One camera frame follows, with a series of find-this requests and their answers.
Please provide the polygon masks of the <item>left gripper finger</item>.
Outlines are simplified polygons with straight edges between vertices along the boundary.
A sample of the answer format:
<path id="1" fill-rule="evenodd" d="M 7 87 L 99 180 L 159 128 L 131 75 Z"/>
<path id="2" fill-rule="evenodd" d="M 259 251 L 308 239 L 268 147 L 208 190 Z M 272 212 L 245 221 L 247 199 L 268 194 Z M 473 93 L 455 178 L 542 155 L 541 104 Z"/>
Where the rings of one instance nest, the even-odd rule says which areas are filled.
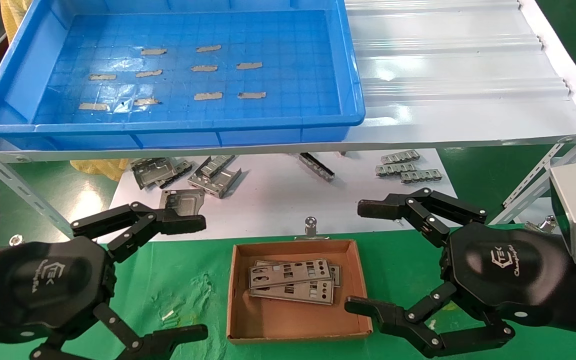
<path id="1" fill-rule="evenodd" d="M 70 228 L 75 237 L 93 240 L 116 231 L 121 233 L 107 244 L 114 262 L 121 264 L 157 234 L 192 234 L 205 230 L 202 215 L 178 215 L 173 209 L 153 209 L 141 202 L 127 203 L 86 218 L 77 219 Z"/>

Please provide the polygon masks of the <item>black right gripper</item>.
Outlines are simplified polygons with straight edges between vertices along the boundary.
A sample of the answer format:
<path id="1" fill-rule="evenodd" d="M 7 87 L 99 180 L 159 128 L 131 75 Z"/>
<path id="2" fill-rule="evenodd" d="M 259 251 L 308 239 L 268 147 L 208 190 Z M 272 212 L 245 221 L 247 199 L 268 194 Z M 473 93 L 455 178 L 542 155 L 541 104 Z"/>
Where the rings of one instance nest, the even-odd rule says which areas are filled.
<path id="1" fill-rule="evenodd" d="M 373 319 L 380 333 L 403 338 L 432 359 L 505 346 L 515 331 L 503 319 L 525 326 L 553 322 L 558 288 L 571 266 L 569 252 L 556 235 L 488 227 L 483 225 L 485 209 L 429 187 L 391 193 L 384 200 L 362 199 L 357 212 L 362 218 L 403 219 L 436 248 L 446 247 L 445 276 L 450 282 L 410 309 L 358 296 L 345 299 L 346 312 Z M 450 235 L 439 218 L 464 227 Z M 429 328 L 426 321 L 451 299 L 485 325 L 445 333 Z"/>

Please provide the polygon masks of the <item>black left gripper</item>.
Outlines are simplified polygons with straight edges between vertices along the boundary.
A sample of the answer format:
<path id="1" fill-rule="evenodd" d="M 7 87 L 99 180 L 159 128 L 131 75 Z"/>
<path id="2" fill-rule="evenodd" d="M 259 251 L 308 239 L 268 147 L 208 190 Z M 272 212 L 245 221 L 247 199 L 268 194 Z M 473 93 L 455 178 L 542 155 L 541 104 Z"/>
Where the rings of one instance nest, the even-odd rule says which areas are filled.
<path id="1" fill-rule="evenodd" d="M 100 322 L 124 346 L 118 360 L 169 360 L 177 346 L 207 339 L 203 324 L 138 336 L 110 308 L 116 282 L 114 261 L 84 237 L 0 248 L 0 344 L 46 338 L 31 360 L 82 360 L 62 347 Z"/>

